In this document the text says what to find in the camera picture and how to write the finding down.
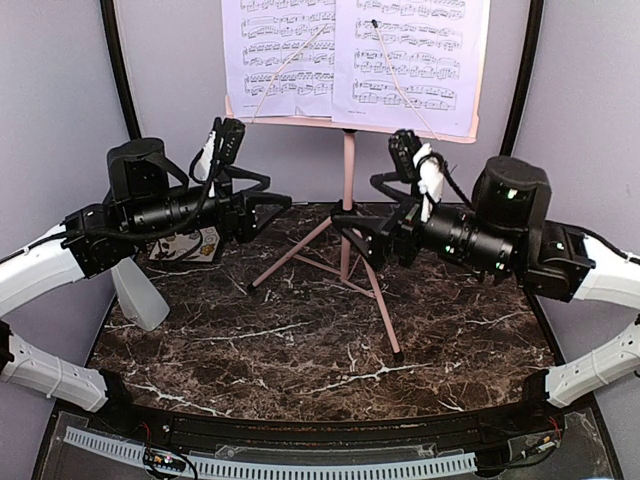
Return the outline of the pink folding music stand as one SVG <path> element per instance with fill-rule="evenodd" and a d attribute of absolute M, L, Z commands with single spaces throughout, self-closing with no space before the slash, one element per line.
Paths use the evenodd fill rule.
<path fill-rule="evenodd" d="M 229 97 L 227 95 L 227 111 L 234 114 L 231 109 Z M 336 123 L 332 119 L 332 110 L 329 117 L 304 117 L 304 116 L 279 116 L 279 117 L 258 117 L 244 118 L 239 117 L 248 123 L 273 124 L 282 126 L 304 126 L 316 128 L 329 128 L 340 130 L 344 138 L 344 187 L 343 187 L 343 205 L 346 209 L 354 207 L 354 182 L 355 182 L 355 161 L 356 161 L 356 136 L 360 132 L 379 132 L 368 131 L 356 128 L 350 125 Z"/>

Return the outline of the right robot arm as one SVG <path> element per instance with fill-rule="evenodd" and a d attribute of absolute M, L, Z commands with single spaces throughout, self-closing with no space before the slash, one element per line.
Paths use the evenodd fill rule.
<path fill-rule="evenodd" d="M 370 267 L 380 269 L 389 255 L 408 267 L 428 249 L 478 279 L 515 277 L 538 296 L 638 308 L 638 256 L 592 231 L 548 220 L 551 188 L 543 169 L 494 156 L 463 208 L 441 200 L 448 172 L 437 152 L 400 154 L 394 163 L 395 171 L 370 179 L 397 201 L 391 216 L 364 216 L 340 204 L 331 212 L 333 226 Z"/>

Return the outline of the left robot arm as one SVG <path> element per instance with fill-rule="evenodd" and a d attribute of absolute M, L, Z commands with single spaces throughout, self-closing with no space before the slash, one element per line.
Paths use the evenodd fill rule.
<path fill-rule="evenodd" d="M 159 138 L 127 142 L 108 152 L 110 195 L 88 205 L 1 261 L 1 312 L 8 314 L 61 286 L 122 266 L 137 249 L 213 227 L 224 240 L 247 243 L 291 206 L 269 192 L 268 177 L 234 165 L 241 139 L 209 139 L 195 162 L 206 174 L 194 186 L 165 155 Z M 260 218 L 258 206 L 276 213 Z M 69 363 L 1 325 L 1 379 L 99 413 L 120 436 L 141 427 L 140 412 L 121 377 Z"/>

